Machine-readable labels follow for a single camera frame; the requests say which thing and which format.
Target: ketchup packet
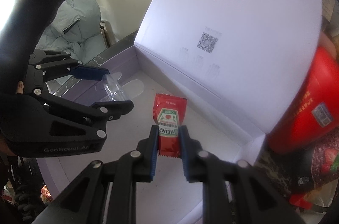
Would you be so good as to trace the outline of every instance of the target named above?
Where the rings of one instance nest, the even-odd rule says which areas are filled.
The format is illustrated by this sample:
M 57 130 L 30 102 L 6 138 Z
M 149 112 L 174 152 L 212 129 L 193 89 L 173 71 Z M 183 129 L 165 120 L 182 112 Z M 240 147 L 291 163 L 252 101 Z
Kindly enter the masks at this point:
M 187 99 L 166 94 L 156 94 L 153 119 L 159 126 L 159 155 L 180 156 L 178 128 L 186 113 Z

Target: metal screw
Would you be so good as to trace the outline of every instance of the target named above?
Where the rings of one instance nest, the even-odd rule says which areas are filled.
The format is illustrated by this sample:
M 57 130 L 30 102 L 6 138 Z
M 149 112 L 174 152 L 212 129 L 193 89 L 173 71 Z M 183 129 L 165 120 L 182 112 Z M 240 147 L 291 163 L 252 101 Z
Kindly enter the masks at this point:
M 101 129 L 99 129 L 99 130 L 97 131 L 97 135 L 98 135 L 100 138 L 105 138 L 105 137 L 106 137 L 106 133 L 105 133 L 103 130 L 101 130 Z
M 249 164 L 248 164 L 247 161 L 245 161 L 245 160 L 239 160 L 239 161 L 237 162 L 237 165 L 238 165 L 239 167 L 241 167 L 241 168 L 247 168 L 247 167 L 249 166 Z
M 38 89 L 38 88 L 34 89 L 34 94 L 35 95 L 40 95 L 41 94 L 41 90 Z
M 92 168 L 99 168 L 101 166 L 101 162 L 99 160 L 94 160 L 91 163 Z
M 199 151 L 198 155 L 201 158 L 206 158 L 209 155 L 209 153 L 207 151 Z
M 140 151 L 131 151 L 131 156 L 133 158 L 138 158 L 141 155 Z
M 103 112 L 103 113 L 107 113 L 107 112 L 108 112 L 107 108 L 106 108 L 106 107 L 103 107 L 103 106 L 100 108 L 100 110 L 101 110 L 101 112 Z

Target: snack package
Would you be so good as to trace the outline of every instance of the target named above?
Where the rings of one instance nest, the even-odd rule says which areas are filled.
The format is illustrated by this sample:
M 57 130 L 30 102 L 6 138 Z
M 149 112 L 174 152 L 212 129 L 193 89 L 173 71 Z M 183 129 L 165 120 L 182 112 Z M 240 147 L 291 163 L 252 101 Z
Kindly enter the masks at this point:
M 292 205 L 318 213 L 326 212 L 336 198 L 338 179 L 305 194 L 294 194 L 289 198 Z
M 178 128 L 186 113 L 187 99 L 166 94 L 156 94 L 153 119 L 159 126 L 159 155 L 179 157 Z
M 288 154 L 276 154 L 264 147 L 256 166 L 286 197 L 317 189 L 339 178 L 339 127 Z

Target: open white box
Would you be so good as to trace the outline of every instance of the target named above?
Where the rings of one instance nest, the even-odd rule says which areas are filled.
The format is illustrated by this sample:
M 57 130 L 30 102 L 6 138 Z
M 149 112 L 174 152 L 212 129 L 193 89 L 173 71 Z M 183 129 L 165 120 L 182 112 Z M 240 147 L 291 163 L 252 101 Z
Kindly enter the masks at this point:
M 232 2 L 232 16 L 225 15 L 225 1 Z M 107 123 L 100 152 L 38 160 L 52 196 L 91 161 L 115 161 L 148 137 L 156 93 L 188 99 L 183 124 L 205 150 L 223 160 L 254 163 L 265 135 L 307 74 L 320 23 L 321 0 L 153 0 L 135 46 L 101 65 L 121 72 L 123 83 L 140 79 L 144 92 L 132 99 L 135 107 L 129 114 Z M 217 49 L 203 56 L 205 69 L 218 66 L 217 72 L 207 70 L 213 75 L 209 78 L 202 67 L 193 70 L 184 61 L 205 52 L 196 41 L 207 27 L 219 37 Z M 276 35 L 267 36 L 267 30 Z M 91 105 L 106 95 L 96 84 L 81 80 L 63 97 Z M 181 160 L 160 156 L 154 181 L 137 184 L 137 223 L 196 223 L 201 200 L 202 185 L 186 182 Z

